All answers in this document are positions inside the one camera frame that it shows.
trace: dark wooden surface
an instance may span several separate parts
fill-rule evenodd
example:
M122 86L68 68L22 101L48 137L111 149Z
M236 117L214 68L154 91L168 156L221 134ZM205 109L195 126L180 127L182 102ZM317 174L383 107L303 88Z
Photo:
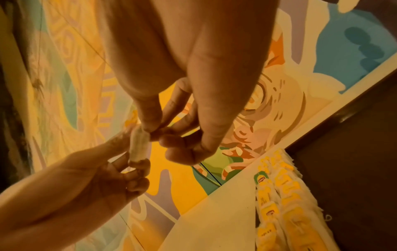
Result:
M287 152L341 250L397 250L397 74Z

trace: colorful mural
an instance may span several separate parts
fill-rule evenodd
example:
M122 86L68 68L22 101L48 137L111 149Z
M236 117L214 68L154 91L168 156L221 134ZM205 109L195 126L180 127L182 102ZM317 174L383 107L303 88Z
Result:
M149 190L68 250L157 250L180 215L396 53L396 33L368 1L282 0L255 91L216 154L187 167L167 161L152 143ZM106 63L95 0L21 2L31 20L34 102L26 130L38 171L106 141L137 112ZM163 106L171 93L161 93Z

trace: hand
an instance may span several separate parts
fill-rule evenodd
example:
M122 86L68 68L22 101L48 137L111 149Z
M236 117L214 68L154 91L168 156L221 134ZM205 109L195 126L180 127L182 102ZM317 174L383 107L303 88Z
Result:
M278 0L98 1L107 61L136 102L146 131L167 126L194 96L173 135L160 137L169 147L167 159L193 165L215 153L254 90L277 5ZM162 115L158 94L178 79Z
M149 160L127 168L131 129L78 151L0 195L0 250L60 250L90 234L149 187Z

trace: painted eye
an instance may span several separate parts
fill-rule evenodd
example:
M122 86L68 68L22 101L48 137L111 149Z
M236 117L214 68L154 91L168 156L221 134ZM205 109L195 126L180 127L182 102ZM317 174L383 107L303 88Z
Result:
M264 90L263 87L259 84L255 86L255 90L252 93L251 97L248 100L248 103L245 105L244 110L256 110L261 105L264 100Z

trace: small white object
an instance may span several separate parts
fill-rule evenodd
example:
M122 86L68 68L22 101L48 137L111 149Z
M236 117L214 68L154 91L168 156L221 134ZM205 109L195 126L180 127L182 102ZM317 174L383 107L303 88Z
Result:
M129 161L139 162L146 159L149 148L150 134L145 132L141 125L136 126L131 132L129 145Z

